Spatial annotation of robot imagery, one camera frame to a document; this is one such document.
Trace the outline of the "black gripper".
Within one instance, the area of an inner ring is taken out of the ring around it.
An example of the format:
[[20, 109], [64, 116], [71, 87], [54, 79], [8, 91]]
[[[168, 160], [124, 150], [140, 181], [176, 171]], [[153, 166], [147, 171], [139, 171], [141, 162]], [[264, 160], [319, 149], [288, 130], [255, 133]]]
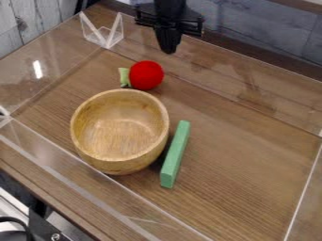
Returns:
[[135, 22], [155, 29], [159, 47], [173, 54], [181, 35], [200, 36], [204, 17], [184, 2], [151, 2], [135, 5]]

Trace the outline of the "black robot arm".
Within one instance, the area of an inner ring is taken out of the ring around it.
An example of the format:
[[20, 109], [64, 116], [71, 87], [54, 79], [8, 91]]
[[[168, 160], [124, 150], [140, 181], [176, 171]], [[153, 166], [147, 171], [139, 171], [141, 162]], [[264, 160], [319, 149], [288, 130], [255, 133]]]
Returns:
[[185, 0], [153, 0], [135, 6], [135, 22], [155, 31], [159, 47], [168, 55], [176, 52], [181, 36], [200, 37], [204, 17], [192, 10]]

